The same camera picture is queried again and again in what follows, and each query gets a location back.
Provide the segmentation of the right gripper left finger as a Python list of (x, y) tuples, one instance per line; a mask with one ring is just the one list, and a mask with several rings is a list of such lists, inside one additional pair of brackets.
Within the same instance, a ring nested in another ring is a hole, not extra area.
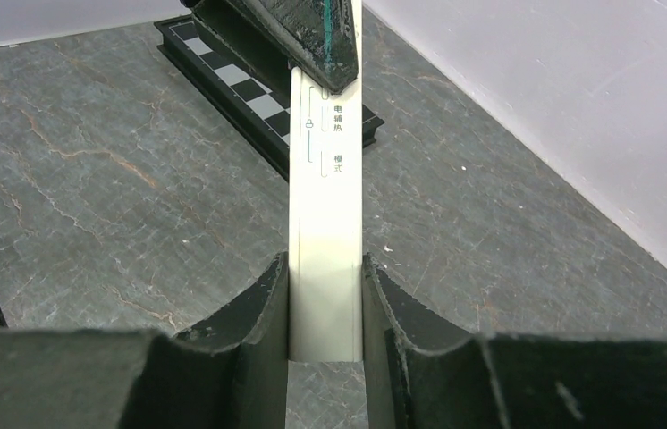
[(210, 428), (284, 428), (288, 386), (289, 258), (274, 256), (242, 293), (174, 338), (205, 351)]

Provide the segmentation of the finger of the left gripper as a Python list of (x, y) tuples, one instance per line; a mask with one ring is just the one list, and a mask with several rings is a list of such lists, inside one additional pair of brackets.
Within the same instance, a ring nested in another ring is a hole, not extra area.
[(359, 74), (351, 1), (183, 1), (199, 37), (274, 91), (291, 93), (291, 70), (340, 95)]

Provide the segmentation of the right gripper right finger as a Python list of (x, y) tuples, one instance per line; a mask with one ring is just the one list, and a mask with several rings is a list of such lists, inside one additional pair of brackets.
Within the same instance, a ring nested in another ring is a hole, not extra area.
[(370, 427), (481, 427), (477, 339), (411, 296), (371, 254), (362, 304)]

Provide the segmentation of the white long remote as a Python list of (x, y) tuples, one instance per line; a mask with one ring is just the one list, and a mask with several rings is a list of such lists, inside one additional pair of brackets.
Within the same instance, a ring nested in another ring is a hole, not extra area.
[(291, 72), (289, 357), (363, 358), (362, 79), (330, 95)]

